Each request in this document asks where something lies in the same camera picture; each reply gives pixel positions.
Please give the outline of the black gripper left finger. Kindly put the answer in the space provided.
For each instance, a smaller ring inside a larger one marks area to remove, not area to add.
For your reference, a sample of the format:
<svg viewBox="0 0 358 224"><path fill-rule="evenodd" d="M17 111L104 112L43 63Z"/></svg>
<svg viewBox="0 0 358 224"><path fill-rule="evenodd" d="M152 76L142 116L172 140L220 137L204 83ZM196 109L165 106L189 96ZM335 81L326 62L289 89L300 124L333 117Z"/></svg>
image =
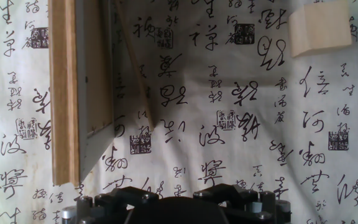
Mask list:
<svg viewBox="0 0 358 224"><path fill-rule="evenodd" d="M116 188L95 197L81 196L76 201L75 223L107 223L127 218L128 205L134 208L159 200L159 195L135 187Z"/></svg>

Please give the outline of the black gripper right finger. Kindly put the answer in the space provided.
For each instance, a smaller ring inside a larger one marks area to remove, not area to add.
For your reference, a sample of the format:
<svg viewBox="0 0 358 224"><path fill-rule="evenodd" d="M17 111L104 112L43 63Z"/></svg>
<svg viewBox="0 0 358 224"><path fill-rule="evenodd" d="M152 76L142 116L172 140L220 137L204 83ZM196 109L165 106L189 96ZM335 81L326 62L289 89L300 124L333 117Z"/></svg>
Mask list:
<svg viewBox="0 0 358 224"><path fill-rule="evenodd" d="M193 198L214 205L226 223L291 224L291 203L271 191L218 184L194 192Z"/></svg>

